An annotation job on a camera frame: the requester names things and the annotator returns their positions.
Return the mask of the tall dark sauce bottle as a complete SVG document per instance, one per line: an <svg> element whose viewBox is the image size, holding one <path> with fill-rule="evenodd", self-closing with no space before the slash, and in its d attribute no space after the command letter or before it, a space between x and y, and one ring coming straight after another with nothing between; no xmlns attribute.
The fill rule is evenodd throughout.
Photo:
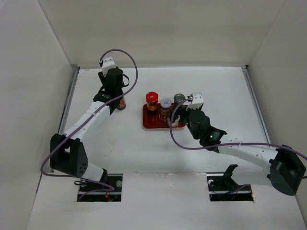
<svg viewBox="0 0 307 230"><path fill-rule="evenodd" d="M124 96L122 96L120 99L119 99L119 104L117 106L117 109L118 110L124 110L126 108L126 101L125 101L125 98Z"/></svg>

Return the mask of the clear-top salt grinder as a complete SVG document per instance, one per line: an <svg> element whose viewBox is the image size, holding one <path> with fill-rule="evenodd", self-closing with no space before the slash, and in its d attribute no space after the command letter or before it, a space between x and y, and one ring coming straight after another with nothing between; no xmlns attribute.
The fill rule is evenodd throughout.
<svg viewBox="0 0 307 230"><path fill-rule="evenodd" d="M176 108L182 101L186 99L185 95L182 93L176 93L173 97L174 108Z"/></svg>

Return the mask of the small white-lid spice jar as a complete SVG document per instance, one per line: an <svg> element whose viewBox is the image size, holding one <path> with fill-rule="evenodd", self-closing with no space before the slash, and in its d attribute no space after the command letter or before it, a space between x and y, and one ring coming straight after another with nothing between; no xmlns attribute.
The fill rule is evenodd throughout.
<svg viewBox="0 0 307 230"><path fill-rule="evenodd" d="M169 98L162 98L161 99L159 118L162 121L166 121L168 114L169 114L169 110L171 108L171 105L172 105L172 101Z"/></svg>

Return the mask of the red-lid chili sauce jar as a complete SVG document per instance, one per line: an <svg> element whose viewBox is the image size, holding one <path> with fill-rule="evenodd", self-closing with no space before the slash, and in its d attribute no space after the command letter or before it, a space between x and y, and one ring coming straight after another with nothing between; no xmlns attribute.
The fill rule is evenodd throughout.
<svg viewBox="0 0 307 230"><path fill-rule="evenodd" d="M158 93L148 92L145 96L146 99L146 110L151 114L156 114L158 111Z"/></svg>

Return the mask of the black-cap white powder jar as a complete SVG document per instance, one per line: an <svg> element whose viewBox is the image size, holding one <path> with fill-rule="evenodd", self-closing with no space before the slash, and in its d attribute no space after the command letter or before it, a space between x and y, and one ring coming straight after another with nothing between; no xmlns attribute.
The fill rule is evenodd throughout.
<svg viewBox="0 0 307 230"><path fill-rule="evenodd" d="M176 116L174 116L172 122L169 123L169 125L170 125L172 128L178 127L179 121L180 121L180 115L176 115Z"/></svg>

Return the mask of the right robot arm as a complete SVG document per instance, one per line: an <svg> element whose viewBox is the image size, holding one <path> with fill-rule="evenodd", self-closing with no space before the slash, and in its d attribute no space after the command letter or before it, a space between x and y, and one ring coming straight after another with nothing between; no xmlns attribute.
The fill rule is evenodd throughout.
<svg viewBox="0 0 307 230"><path fill-rule="evenodd" d="M302 154L286 145L243 142L228 136L227 132L211 126L210 119L201 110L202 104L176 103L170 113L170 121L185 123L192 137L200 146L194 150L212 151L243 159L258 166L260 170L239 170L238 164L229 164L219 175L208 177L209 190L218 196L234 196L251 184L271 186L278 192L295 196L306 167L300 160Z"/></svg>

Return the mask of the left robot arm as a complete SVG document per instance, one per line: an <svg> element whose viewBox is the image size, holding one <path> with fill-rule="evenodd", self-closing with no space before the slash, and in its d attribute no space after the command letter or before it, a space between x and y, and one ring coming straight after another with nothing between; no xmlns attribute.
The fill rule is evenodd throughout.
<svg viewBox="0 0 307 230"><path fill-rule="evenodd" d="M102 87L94 96L86 113L64 134L55 134L50 141L49 165L53 170L68 176L87 179L97 191L107 187L107 170L89 161L84 141L119 107L123 98L123 78L127 76L118 67L111 68L106 75L98 73Z"/></svg>

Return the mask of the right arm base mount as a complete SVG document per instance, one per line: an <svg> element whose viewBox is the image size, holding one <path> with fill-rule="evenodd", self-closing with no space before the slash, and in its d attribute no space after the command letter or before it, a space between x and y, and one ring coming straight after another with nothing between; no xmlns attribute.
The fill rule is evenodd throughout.
<svg viewBox="0 0 307 230"><path fill-rule="evenodd" d="M228 166L225 172L207 174L209 199L211 202L254 201L251 185L238 185L233 179L237 164Z"/></svg>

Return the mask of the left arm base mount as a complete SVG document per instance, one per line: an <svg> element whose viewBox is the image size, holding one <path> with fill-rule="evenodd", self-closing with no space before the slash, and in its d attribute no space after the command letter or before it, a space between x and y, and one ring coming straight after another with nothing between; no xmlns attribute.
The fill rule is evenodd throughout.
<svg viewBox="0 0 307 230"><path fill-rule="evenodd" d="M120 202L123 188L123 174L108 174L106 185L89 182L87 180L75 181L79 187L78 202Z"/></svg>

